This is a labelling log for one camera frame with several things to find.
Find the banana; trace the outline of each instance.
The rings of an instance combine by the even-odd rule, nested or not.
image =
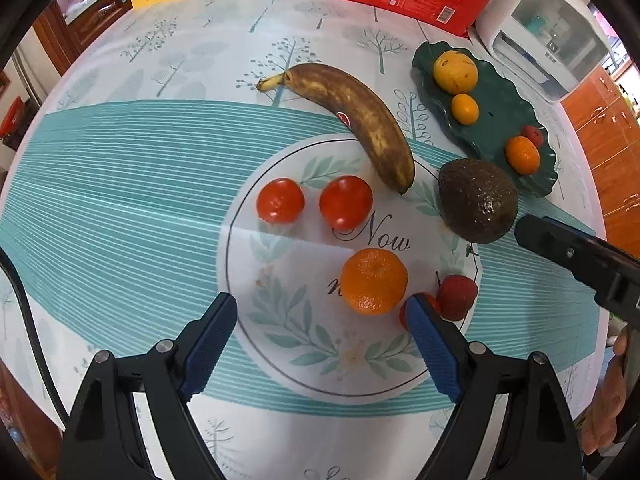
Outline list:
[[[278,85],[327,108],[362,144],[376,173],[389,188],[404,194],[414,183],[411,149],[389,108],[365,84],[333,66],[303,63],[258,81],[261,92]]]

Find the human hand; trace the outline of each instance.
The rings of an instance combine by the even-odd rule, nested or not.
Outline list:
[[[622,367],[625,362],[627,327],[624,327],[613,345],[615,356],[607,366],[602,384],[598,384],[582,424],[582,450],[590,455],[597,449],[610,446],[616,436],[616,416],[626,400],[625,378]]]

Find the green plate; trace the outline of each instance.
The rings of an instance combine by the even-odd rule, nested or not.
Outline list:
[[[433,63],[447,50],[457,50],[474,60],[478,67],[478,84],[471,97],[480,107],[480,118],[471,126],[457,122],[450,111],[452,96],[441,90],[433,79]],[[498,75],[494,66],[474,57],[466,48],[453,48],[445,41],[436,44],[421,44],[414,55],[414,66],[422,74],[423,99],[438,118],[444,129],[449,130],[457,140],[468,147],[472,155],[491,161],[502,168],[516,183],[518,188],[536,196],[551,193],[558,174],[556,173],[556,152],[549,145],[546,128],[536,119],[533,106],[525,101],[513,82]],[[510,137],[520,133],[523,126],[535,126],[545,138],[540,146],[540,169],[533,175],[516,173],[504,156],[504,144]]]

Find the avocado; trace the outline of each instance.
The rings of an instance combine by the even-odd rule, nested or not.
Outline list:
[[[507,234],[518,214],[513,181],[486,160],[448,162],[440,168],[438,187],[445,224],[468,242],[495,242]]]

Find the plate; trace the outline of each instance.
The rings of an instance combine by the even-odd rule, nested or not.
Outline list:
[[[474,60],[478,67],[478,84],[470,95],[480,107],[480,118],[471,126],[457,122],[450,112],[451,96],[442,90],[433,79],[433,63],[447,50],[457,50]],[[472,152],[473,156],[488,160],[502,168],[516,183],[520,190],[536,196],[551,193],[558,174],[556,173],[556,152],[549,145],[546,128],[536,119],[531,103],[518,94],[513,82],[498,75],[488,61],[474,57],[466,48],[453,48],[445,41],[435,44],[424,42],[414,55],[414,67],[422,75],[424,94],[420,97],[434,112],[440,124],[448,129],[457,140]],[[539,148],[540,168],[533,175],[516,173],[504,156],[504,144],[513,136],[519,135],[523,126],[535,126],[545,138]]]
[[[362,316],[340,296],[345,261],[366,247],[393,251],[409,272],[406,297],[436,292],[436,271],[465,274],[479,285],[478,250],[442,221],[437,171],[415,157],[414,186],[403,196],[375,174],[348,134],[313,137],[272,156],[243,184],[226,214],[218,245],[218,288],[238,301],[236,337],[272,379],[312,399],[364,404],[389,399],[428,377],[399,306]],[[341,174],[371,186],[369,218],[352,232],[334,232],[318,209],[322,188]],[[288,226],[257,217],[255,201],[271,180],[289,177],[305,194],[305,209]],[[457,323],[464,332],[473,309]]]

